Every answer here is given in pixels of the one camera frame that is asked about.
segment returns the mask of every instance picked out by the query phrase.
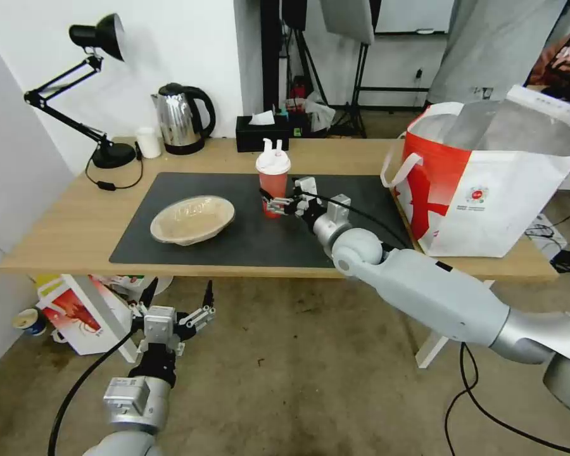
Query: wooden table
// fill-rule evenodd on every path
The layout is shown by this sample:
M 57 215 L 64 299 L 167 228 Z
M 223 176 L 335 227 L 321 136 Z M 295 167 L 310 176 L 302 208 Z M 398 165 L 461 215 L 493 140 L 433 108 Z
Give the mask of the wooden table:
M 289 151 L 291 173 L 377 175 L 387 151 L 393 148 L 400 157 L 402 146 L 403 141 L 398 139 L 292 139 Z M 257 153 L 237 153 L 233 139 L 211 139 L 202 151 L 193 155 L 175 156 L 164 153 L 154 160 L 145 160 L 144 176 L 131 189 L 102 191 L 81 174 L 34 225 L 25 239 L 5 256 L 0 270 L 31 275 L 65 274 L 70 283 L 80 288 L 80 292 L 91 294 L 90 301 L 96 301 L 98 296 L 89 287 L 87 274 L 340 278 L 335 269 L 329 268 L 124 265 L 108 261 L 159 172 L 253 173 L 256 157 Z M 137 179 L 139 164 L 130 163 L 115 170 L 91 168 L 90 173 L 96 180 L 124 186 Z M 557 277 L 545 257 L 525 237 L 503 258 L 448 257 L 444 261 L 484 281 L 540 282 Z M 108 308 L 100 308 L 91 313 L 98 317 L 100 324 L 118 327 L 117 335 L 124 335 L 124 329 Z M 427 359 L 430 362 L 433 352 L 436 354 L 436 339 L 442 346 L 447 340 L 443 341 L 438 334 L 432 337 L 432 342 L 428 346 L 425 344 L 419 352 L 421 367 L 428 364 Z M 129 357 L 133 357 L 132 347 L 123 347 L 123 354 L 128 352 Z

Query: lamp arm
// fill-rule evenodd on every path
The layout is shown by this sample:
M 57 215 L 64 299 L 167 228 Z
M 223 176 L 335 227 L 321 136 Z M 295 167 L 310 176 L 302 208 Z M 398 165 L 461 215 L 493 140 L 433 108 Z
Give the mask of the lamp arm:
M 30 90 L 23 95 L 23 99 L 28 105 L 32 105 L 34 108 L 38 108 L 41 111 L 46 112 L 51 117 L 63 122 L 67 126 L 79 131 L 83 135 L 90 137 L 93 141 L 96 141 L 98 144 L 107 143 L 108 145 L 110 142 L 108 141 L 107 135 L 102 133 L 100 130 L 92 129 L 83 123 L 76 122 L 74 119 L 67 117 L 62 112 L 50 107 L 48 105 L 48 101 L 51 98 L 56 97 L 57 95 L 65 92 L 66 90 L 71 89 L 72 87 L 76 86 L 77 84 L 81 83 L 85 79 L 93 76 L 96 73 L 101 71 L 101 61 L 103 60 L 102 57 L 97 56 L 95 54 L 90 55 L 85 60 L 80 62 L 78 65 L 74 66 L 73 68 L 65 71 L 64 73 L 60 74 L 59 76 L 51 79 L 49 82 L 41 85 L 37 89 Z M 83 68 L 84 66 L 89 65 L 92 70 L 89 73 L 79 77 L 78 79 L 70 82 L 69 84 L 54 86 L 54 84 L 65 78 L 66 76 L 76 72 L 77 70 Z M 44 94 L 47 92 L 52 92 L 50 95 L 45 96 Z

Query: electric kettle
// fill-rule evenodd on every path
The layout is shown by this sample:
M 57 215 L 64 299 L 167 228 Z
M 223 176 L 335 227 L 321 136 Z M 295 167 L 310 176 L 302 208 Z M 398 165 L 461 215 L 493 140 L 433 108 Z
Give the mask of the electric kettle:
M 167 152 L 187 155 L 205 145 L 215 127 L 215 109 L 209 96 L 197 87 L 171 82 L 151 95 Z M 195 99 L 204 102 L 209 125 L 203 128 Z

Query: bowl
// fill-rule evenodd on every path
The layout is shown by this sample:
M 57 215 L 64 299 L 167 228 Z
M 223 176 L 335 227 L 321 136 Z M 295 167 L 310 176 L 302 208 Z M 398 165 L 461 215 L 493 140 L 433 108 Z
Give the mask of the bowl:
M 158 242 L 189 246 L 216 236 L 234 220 L 234 206 L 220 196 L 195 196 L 164 208 L 152 220 Z

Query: lamp base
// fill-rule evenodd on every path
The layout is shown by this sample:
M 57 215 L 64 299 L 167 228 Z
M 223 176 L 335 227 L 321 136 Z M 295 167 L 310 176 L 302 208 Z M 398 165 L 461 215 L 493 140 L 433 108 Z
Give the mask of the lamp base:
M 135 160 L 135 149 L 122 142 L 114 142 L 111 146 L 98 144 L 93 153 L 93 164 L 98 168 L 112 169 L 126 165 Z

